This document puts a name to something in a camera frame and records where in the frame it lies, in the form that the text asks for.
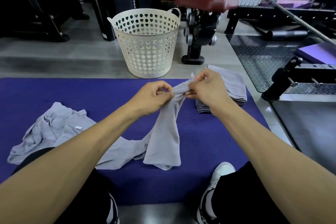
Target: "black and white sneaker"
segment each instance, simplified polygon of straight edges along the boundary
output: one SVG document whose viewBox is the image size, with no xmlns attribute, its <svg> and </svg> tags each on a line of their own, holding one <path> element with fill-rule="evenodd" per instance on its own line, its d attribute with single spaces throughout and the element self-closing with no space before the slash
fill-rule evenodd
<svg viewBox="0 0 336 224">
<path fill-rule="evenodd" d="M 196 217 L 199 224 L 220 224 L 220 221 L 217 218 L 212 219 L 206 212 L 205 199 L 207 197 L 207 194 L 216 188 L 216 185 L 221 176 L 231 174 L 235 171 L 236 170 L 233 165 L 228 162 L 222 162 L 219 164 L 218 167 L 216 167 L 215 171 L 212 174 L 210 185 L 203 193 L 201 203 L 199 204 L 199 207 L 197 209 Z"/>
<path fill-rule="evenodd" d="M 108 214 L 108 217 L 106 219 L 107 224 L 120 224 L 119 216 L 118 216 L 118 209 L 117 209 L 117 204 L 114 200 L 114 198 L 111 196 L 111 209 L 110 213 Z"/>
</svg>

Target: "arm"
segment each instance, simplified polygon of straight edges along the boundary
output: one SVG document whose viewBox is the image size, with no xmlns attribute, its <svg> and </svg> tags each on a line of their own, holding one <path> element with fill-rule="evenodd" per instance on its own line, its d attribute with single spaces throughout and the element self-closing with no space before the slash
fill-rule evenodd
<svg viewBox="0 0 336 224">
<path fill-rule="evenodd" d="M 54 223 L 121 134 L 169 101 L 173 88 L 150 82 L 104 120 L 36 159 L 0 185 L 0 223 Z"/>
<path fill-rule="evenodd" d="M 335 175 L 238 107 L 218 73 L 205 69 L 189 87 L 187 97 L 202 100 L 222 121 L 290 223 L 336 223 Z"/>
</svg>

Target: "laundry basket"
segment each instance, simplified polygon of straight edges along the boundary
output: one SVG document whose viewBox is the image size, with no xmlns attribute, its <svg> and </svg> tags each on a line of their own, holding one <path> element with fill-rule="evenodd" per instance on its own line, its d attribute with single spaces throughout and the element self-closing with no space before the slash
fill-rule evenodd
<svg viewBox="0 0 336 224">
<path fill-rule="evenodd" d="M 107 18 L 112 24 L 129 71 L 140 78 L 158 78 L 170 70 L 181 21 L 168 11 L 133 9 Z"/>
</svg>

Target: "person's left hand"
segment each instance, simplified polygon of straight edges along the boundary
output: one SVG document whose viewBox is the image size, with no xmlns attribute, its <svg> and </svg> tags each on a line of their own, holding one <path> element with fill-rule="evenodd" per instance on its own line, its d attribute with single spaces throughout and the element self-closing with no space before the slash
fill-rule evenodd
<svg viewBox="0 0 336 224">
<path fill-rule="evenodd" d="M 173 87 L 165 81 L 147 82 L 127 105 L 139 117 L 150 115 L 174 97 L 172 92 Z"/>
</svg>

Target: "gray wooden floor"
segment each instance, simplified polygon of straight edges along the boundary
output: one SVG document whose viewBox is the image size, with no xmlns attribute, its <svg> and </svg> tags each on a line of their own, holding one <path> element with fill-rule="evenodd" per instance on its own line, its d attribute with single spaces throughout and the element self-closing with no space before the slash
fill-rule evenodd
<svg viewBox="0 0 336 224">
<path fill-rule="evenodd" d="M 15 38 L 0 38 L 0 78 L 135 78 L 127 69 L 118 42 L 103 40 L 90 4 L 83 4 L 88 21 L 69 19 L 62 32 L 70 37 L 66 43 L 50 43 Z M 245 76 L 247 88 L 264 115 L 273 133 L 291 144 L 268 102 L 261 99 L 243 66 L 224 35 L 226 14 L 217 28 L 217 44 L 202 48 L 205 64 L 184 65 L 181 57 L 187 53 L 182 23 L 174 52 L 171 70 L 162 78 L 188 79 L 208 64 L 231 69 Z M 258 35 L 249 25 L 238 23 L 236 34 Z M 281 100 L 336 102 L 332 95 L 283 94 Z M 195 223 L 195 213 L 182 204 L 135 205 L 119 207 L 121 224 L 180 224 Z"/>
</svg>

